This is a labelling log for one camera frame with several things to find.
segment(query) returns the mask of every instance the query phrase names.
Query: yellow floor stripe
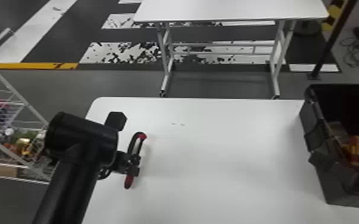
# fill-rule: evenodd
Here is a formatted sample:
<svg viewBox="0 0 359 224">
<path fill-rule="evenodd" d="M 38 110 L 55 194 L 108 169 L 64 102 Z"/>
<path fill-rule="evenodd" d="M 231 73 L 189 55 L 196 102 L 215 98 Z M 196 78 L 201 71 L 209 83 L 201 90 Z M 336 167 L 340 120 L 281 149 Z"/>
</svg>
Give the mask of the yellow floor stripe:
<svg viewBox="0 0 359 224">
<path fill-rule="evenodd" d="M 78 63 L 0 63 L 0 69 L 76 69 Z"/>
</svg>

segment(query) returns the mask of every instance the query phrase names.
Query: white table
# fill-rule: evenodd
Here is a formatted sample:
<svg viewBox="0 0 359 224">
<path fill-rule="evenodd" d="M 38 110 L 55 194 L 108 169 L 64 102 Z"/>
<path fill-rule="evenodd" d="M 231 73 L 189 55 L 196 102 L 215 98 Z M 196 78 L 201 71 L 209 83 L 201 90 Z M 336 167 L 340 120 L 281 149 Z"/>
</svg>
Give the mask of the white table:
<svg viewBox="0 0 359 224">
<path fill-rule="evenodd" d="M 280 96 L 278 74 L 290 44 L 293 29 L 297 20 L 321 19 L 328 16 L 321 0 L 143 0 L 134 16 L 136 23 L 155 23 L 157 37 L 162 50 L 162 63 L 165 72 L 160 96 L 166 95 L 166 89 L 171 77 L 175 54 L 247 54 L 270 55 L 270 71 L 273 84 L 273 98 Z M 218 44 L 212 43 L 172 43 L 169 23 L 172 22 L 203 22 L 203 21 L 268 21 L 275 20 L 278 24 L 276 40 L 273 44 L 241 43 Z M 280 56 L 276 61 L 274 56 L 277 45 L 281 45 Z M 186 46 L 188 51 L 175 52 L 175 46 Z M 244 52 L 191 52 L 191 46 L 271 46 L 272 53 Z"/>
<path fill-rule="evenodd" d="M 119 149 L 144 131 L 141 177 L 98 181 L 84 224 L 356 224 L 324 202 L 303 138 L 302 101 L 99 98 L 86 118 L 128 118 Z"/>
</svg>

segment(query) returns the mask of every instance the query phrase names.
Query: black plastic crate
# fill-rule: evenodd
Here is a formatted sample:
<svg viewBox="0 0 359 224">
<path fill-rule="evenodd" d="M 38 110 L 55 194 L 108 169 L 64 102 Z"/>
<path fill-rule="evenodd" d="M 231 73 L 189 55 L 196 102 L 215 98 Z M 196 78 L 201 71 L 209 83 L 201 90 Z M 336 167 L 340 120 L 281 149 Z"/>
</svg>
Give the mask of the black plastic crate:
<svg viewBox="0 0 359 224">
<path fill-rule="evenodd" d="M 330 124 L 359 136 L 359 85 L 311 85 L 299 113 L 305 141 L 329 204 L 359 207 L 359 167 L 342 153 Z"/>
</svg>

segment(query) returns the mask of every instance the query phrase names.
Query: metal wire rack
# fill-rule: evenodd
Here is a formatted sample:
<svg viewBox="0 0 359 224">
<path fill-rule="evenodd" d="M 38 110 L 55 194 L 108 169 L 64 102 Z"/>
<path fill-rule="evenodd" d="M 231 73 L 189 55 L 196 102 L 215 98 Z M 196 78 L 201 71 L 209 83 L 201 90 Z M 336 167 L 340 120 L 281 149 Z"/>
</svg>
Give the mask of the metal wire rack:
<svg viewBox="0 0 359 224">
<path fill-rule="evenodd" d="M 0 178 L 47 184 L 57 161 L 44 150 L 48 122 L 0 74 Z"/>
</svg>

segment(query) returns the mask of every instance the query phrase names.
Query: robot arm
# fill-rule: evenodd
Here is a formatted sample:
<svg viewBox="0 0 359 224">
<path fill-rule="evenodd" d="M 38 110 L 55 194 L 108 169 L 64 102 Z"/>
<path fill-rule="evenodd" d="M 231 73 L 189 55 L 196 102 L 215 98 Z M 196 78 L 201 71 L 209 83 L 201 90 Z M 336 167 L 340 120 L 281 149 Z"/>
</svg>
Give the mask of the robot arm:
<svg viewBox="0 0 359 224">
<path fill-rule="evenodd" d="M 146 135 L 137 132 L 127 153 L 117 151 L 118 131 L 125 122 L 125 115 L 115 112 L 109 114 L 104 125 L 66 113 L 52 119 L 45 147 L 59 158 L 59 163 L 34 224 L 82 223 L 96 181 L 111 172 L 127 175 L 125 188 L 131 187 L 139 175 L 139 153 Z"/>
</svg>

